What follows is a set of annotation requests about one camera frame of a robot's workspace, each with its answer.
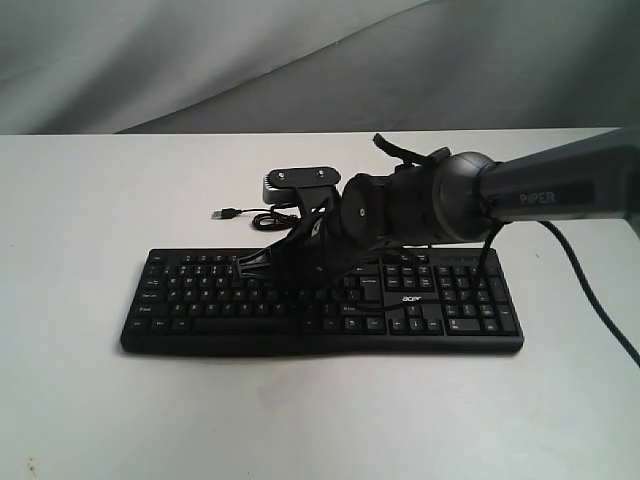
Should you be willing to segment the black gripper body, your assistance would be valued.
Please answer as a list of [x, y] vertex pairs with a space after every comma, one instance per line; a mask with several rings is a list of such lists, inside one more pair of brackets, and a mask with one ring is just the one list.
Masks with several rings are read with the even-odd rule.
[[323, 288], [370, 260], [365, 203], [325, 199], [314, 207], [298, 202], [297, 209], [297, 226], [265, 249], [268, 279], [285, 286]]

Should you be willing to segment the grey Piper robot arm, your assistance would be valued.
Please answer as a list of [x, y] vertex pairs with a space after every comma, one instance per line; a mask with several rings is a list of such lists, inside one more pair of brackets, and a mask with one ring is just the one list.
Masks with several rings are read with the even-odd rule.
[[639, 225], [639, 130], [620, 128], [497, 162], [478, 152], [420, 155], [381, 136], [393, 173], [359, 173], [342, 189], [307, 169], [272, 172], [301, 218], [283, 239], [234, 262], [245, 279], [323, 288], [390, 250], [483, 242], [509, 223], [622, 219]]

